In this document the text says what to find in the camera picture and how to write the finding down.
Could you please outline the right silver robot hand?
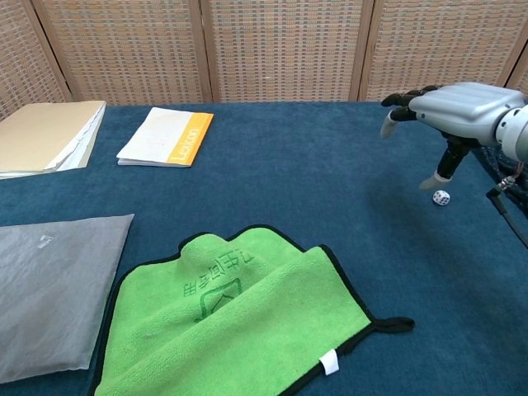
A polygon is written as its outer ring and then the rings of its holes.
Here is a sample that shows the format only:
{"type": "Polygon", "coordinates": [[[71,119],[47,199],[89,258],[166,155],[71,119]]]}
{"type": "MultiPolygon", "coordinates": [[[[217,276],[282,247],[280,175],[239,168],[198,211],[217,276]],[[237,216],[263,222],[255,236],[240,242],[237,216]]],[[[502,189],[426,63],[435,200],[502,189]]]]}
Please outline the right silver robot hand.
{"type": "Polygon", "coordinates": [[[508,158],[527,162],[527,102],[520,91],[457,82],[392,93],[381,105],[391,109],[381,127],[382,138],[390,137],[397,124],[415,120],[445,138],[447,147],[436,170],[419,186],[424,191],[449,183],[472,149],[499,147],[508,158]]]}

